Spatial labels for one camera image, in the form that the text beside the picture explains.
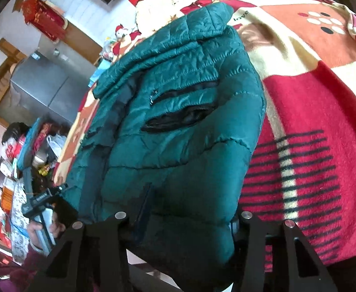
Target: black stripe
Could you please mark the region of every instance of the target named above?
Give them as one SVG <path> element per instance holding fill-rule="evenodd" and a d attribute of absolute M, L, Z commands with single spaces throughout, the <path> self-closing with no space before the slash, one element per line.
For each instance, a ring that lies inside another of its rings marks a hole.
<path fill-rule="evenodd" d="M 287 166 L 282 166 L 280 168 L 276 168 L 276 169 L 272 169 L 272 170 L 248 173 L 248 174 L 246 174 L 245 178 L 252 178 L 252 177 L 257 177 L 259 175 L 267 175 L 267 174 L 277 173 L 277 172 L 281 172 L 281 171 L 288 170 L 288 169 L 311 166 L 312 164 L 320 164 L 322 162 L 325 162 L 325 161 L 331 160 L 331 159 L 333 159 L 333 156 L 326 156 L 323 158 L 319 158 L 319 159 L 307 161 L 307 162 L 298 162 L 296 164 L 288 164 Z"/>
<path fill-rule="evenodd" d="M 324 226 L 328 226 L 328 225 L 334 224 L 337 221 L 340 221 L 341 219 L 342 219 L 342 217 L 338 216 L 338 217 L 336 217 L 334 219 L 331 219 L 329 221 L 322 222 L 322 223 L 311 224 L 311 225 L 308 225 L 306 227 L 301 227 L 300 229 L 301 230 L 308 230 L 308 229 L 312 229 L 312 228 L 324 227 Z"/>
<path fill-rule="evenodd" d="M 290 155 L 279 157 L 279 158 L 277 158 L 275 160 L 269 160 L 269 161 L 266 161 L 266 162 L 256 162 L 254 164 L 250 164 L 249 168 L 257 167 L 257 166 L 267 166 L 268 164 L 276 164 L 278 162 L 282 162 L 282 161 L 287 160 L 287 159 L 310 156 L 310 155 L 321 153 L 322 151 L 328 151 L 328 150 L 329 150 L 329 147 L 326 146 L 326 147 L 320 147 L 320 148 L 317 148 L 317 149 L 313 149 L 313 150 L 310 150 L 310 151 L 304 151 L 302 153 L 292 153 Z"/>
<path fill-rule="evenodd" d="M 279 188 L 271 191 L 258 191 L 258 192 L 251 192 L 251 193 L 242 193 L 241 198 L 243 197 L 255 197 L 258 195 L 271 195 L 271 194 L 277 194 L 277 193 L 282 193 L 282 192 L 288 192 L 288 191 L 294 191 L 298 189 L 303 189 L 303 188 L 309 188 L 310 186 L 315 186 L 318 184 L 322 184 L 331 180 L 337 179 L 337 175 L 330 175 L 328 178 L 324 178 L 321 180 L 313 181 L 313 182 L 308 182 L 308 183 L 303 183 L 303 184 L 298 184 L 295 186 L 288 186 L 284 188 Z"/>
<path fill-rule="evenodd" d="M 316 245 L 312 245 L 313 248 L 320 248 L 320 247 L 324 247 L 324 246 L 327 246 L 331 243 L 333 243 L 334 241 L 338 241 L 340 239 L 340 236 L 336 236 L 334 238 L 331 238 L 323 243 L 320 243 L 320 244 L 316 244 Z"/>
<path fill-rule="evenodd" d="M 323 255 L 325 255 L 325 254 L 327 254 L 327 253 L 329 253 L 329 252 L 332 252 L 332 251 L 334 251 L 334 250 L 338 250 L 339 247 L 340 247 L 340 246 L 337 245 L 337 246 L 335 246 L 335 247 L 329 248 L 329 249 L 327 249 L 327 250 L 325 250 L 325 251 L 323 251 L 323 252 L 321 252 L 321 253 L 318 253 L 318 255 L 319 255 L 319 256 L 323 256 Z"/>
<path fill-rule="evenodd" d="M 278 138 L 278 139 L 273 140 L 273 141 L 268 142 L 268 143 L 258 144 L 256 147 L 257 148 L 261 148 L 261 147 L 265 147 L 265 146 L 274 145 L 274 144 L 280 143 L 281 141 L 283 141 L 285 139 L 289 139 L 289 138 L 292 138 L 292 137 L 303 137 L 303 136 L 310 136 L 310 135 L 323 134 L 323 133 L 324 133 L 324 131 L 322 129 L 319 129 L 319 130 L 316 130 L 316 131 L 307 131 L 305 133 L 289 134 L 289 135 L 285 135 L 284 137 Z"/>
<path fill-rule="evenodd" d="M 301 217 L 297 217 L 297 218 L 293 218 L 293 220 L 295 222 L 299 222 L 299 221 L 306 221 L 306 220 L 309 220 L 309 219 L 312 219 L 312 218 L 317 218 L 317 217 L 323 217 L 323 216 L 326 216 L 326 215 L 329 215 L 331 213 L 334 213 L 334 212 L 338 212 L 342 209 L 341 206 L 337 206 L 333 209 L 330 209 L 330 210 L 325 210 L 323 212 L 319 212 L 319 213 L 313 213 L 313 214 L 309 214 L 309 215 L 306 215 L 306 216 L 301 216 Z"/>
<path fill-rule="evenodd" d="M 287 150 L 287 149 L 294 148 L 294 147 L 303 147 L 303 146 L 313 145 L 315 143 L 324 142 L 326 140 L 327 140 L 327 138 L 324 137 L 324 138 L 312 139 L 312 140 L 310 140 L 308 142 L 304 142 L 304 143 L 288 144 L 286 146 L 283 146 L 283 147 L 280 147 L 280 148 L 276 148 L 276 149 L 273 149 L 271 151 L 267 151 L 265 153 L 257 153 L 257 154 L 254 153 L 252 158 L 257 158 L 257 157 L 261 157 L 261 156 L 267 156 L 267 155 L 275 154 L 275 153 L 278 153 L 280 151 Z"/>
<path fill-rule="evenodd" d="M 331 186 L 327 189 L 323 189 L 314 193 L 308 193 L 308 194 L 303 194 L 303 195 L 299 195 L 297 197 L 291 197 L 291 198 L 287 198 L 287 199 L 278 199 L 278 200 L 273 200 L 273 201 L 265 201 L 265 202 L 244 202 L 244 203 L 240 203 L 241 205 L 246 205 L 246 206 L 262 206 L 262 205 L 272 205 L 272 204 L 277 204 L 277 203 L 288 203 L 288 202 L 293 202 L 293 201 L 297 201 L 297 200 L 303 200 L 303 199 L 309 199 L 309 198 L 313 198 L 316 197 L 318 195 L 322 195 L 331 191 L 335 191 L 339 189 L 339 185 L 334 185 Z"/>
<path fill-rule="evenodd" d="M 326 261 L 335 259 L 335 258 L 337 258 L 337 256 L 338 256 L 338 254 L 336 253 L 336 254 L 334 254 L 334 255 L 332 255 L 332 256 L 329 256 L 329 257 L 327 257 L 327 258 L 322 259 L 321 262 L 326 262 Z"/>
<path fill-rule="evenodd" d="M 324 201 L 319 201 L 319 202 L 315 202 L 315 203 L 311 203 L 311 204 L 307 204 L 307 205 L 298 206 L 296 208 L 281 209 L 281 210 L 268 210 L 268 211 L 264 211 L 264 212 L 256 212 L 255 214 L 256 215 L 267 215 L 267 214 L 298 212 L 299 210 L 306 210 L 306 209 L 314 208 L 316 206 L 320 206 L 320 205 L 323 205 L 323 204 L 328 204 L 328 203 L 331 203 L 331 202 L 337 201 L 337 200 L 340 200 L 340 195 L 337 195 L 336 197 L 332 197 L 332 198 L 326 199 Z"/>
<path fill-rule="evenodd" d="M 327 235 L 330 235 L 330 234 L 333 234 L 333 233 L 336 233 L 337 231 L 341 230 L 342 227 L 341 226 L 338 226 L 338 227 L 335 227 L 333 229 L 330 229 L 329 231 L 327 232 L 323 232 L 323 233 L 319 233 L 319 234 L 313 234 L 313 235 L 310 235 L 310 236 L 307 236 L 308 240 L 313 240 L 313 239 L 317 239 L 317 238 L 320 238 L 320 237 L 325 237 Z"/>
<path fill-rule="evenodd" d="M 321 169 L 318 169 L 318 170 L 313 170 L 313 171 L 304 172 L 304 173 L 297 173 L 297 174 L 287 175 L 285 177 L 280 177 L 280 178 L 273 179 L 273 180 L 244 183 L 243 187 L 264 186 L 264 185 L 268 185 L 268 184 L 274 184 L 274 183 L 277 183 L 277 182 L 289 181 L 289 180 L 293 180 L 293 179 L 308 178 L 308 177 L 312 177 L 314 175 L 317 175 L 319 173 L 323 173 L 323 172 L 327 172 L 327 171 L 330 171 L 330 170 L 334 170 L 335 168 L 336 168 L 336 166 L 332 165 L 332 166 L 327 166 L 327 167 L 324 167 L 324 168 L 321 168 Z"/>

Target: black metal frame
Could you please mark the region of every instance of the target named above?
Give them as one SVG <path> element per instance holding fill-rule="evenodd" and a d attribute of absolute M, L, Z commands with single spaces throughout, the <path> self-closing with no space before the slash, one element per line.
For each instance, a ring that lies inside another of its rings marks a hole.
<path fill-rule="evenodd" d="M 250 212 L 233 223 L 239 279 L 232 292 L 336 292 L 327 268 L 291 219 L 264 222 Z M 266 245 L 272 247 L 272 272 L 265 272 Z"/>
<path fill-rule="evenodd" d="M 75 222 L 49 254 L 27 292 L 92 291 L 92 277 L 101 292 L 180 291 L 128 264 L 127 243 L 148 220 L 144 207 L 134 223 L 125 212 L 92 225 Z M 267 223 L 242 212 L 231 229 L 239 273 L 232 292 L 337 291 L 326 267 L 292 220 Z M 273 269 L 267 273 L 266 245 L 272 246 L 273 255 Z"/>

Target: metal bracket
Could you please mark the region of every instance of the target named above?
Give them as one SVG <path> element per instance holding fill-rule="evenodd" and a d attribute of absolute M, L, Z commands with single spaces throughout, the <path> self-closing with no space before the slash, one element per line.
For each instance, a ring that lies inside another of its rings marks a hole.
<path fill-rule="evenodd" d="M 326 267 L 291 219 L 264 222 L 245 211 L 239 214 L 233 236 L 241 275 L 232 292 L 337 292 Z M 266 245 L 272 247 L 272 272 L 265 272 Z"/>

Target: green puffer jacket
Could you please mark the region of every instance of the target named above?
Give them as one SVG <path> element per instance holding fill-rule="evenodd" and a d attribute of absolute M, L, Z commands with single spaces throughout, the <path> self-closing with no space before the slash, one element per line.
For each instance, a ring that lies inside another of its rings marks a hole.
<path fill-rule="evenodd" d="M 79 218 L 100 221 L 155 190 L 131 250 L 185 291 L 231 283 L 230 220 L 261 131 L 261 81 L 215 3 L 144 40 L 99 79 L 101 99 L 67 178 Z"/>

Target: hand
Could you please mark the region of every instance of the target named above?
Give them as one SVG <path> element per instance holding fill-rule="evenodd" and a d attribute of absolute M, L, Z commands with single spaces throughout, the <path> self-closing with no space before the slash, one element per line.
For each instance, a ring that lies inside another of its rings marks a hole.
<path fill-rule="evenodd" d="M 37 223 L 35 221 L 30 221 L 27 226 L 29 241 L 37 248 L 40 248 L 40 241 L 37 238 L 36 231 L 42 230 L 42 229 L 43 229 L 43 225 L 41 225 L 40 223 Z"/>
<path fill-rule="evenodd" d="M 35 221 L 30 221 L 27 226 L 27 232 L 29 235 L 29 241 L 37 248 L 40 247 L 40 241 L 37 238 L 36 231 L 42 230 L 43 225 L 37 223 Z M 66 230 L 66 226 L 58 221 L 58 215 L 56 212 L 52 214 L 52 224 L 48 227 L 48 231 L 54 236 L 54 238 L 58 238 L 58 236 Z"/>

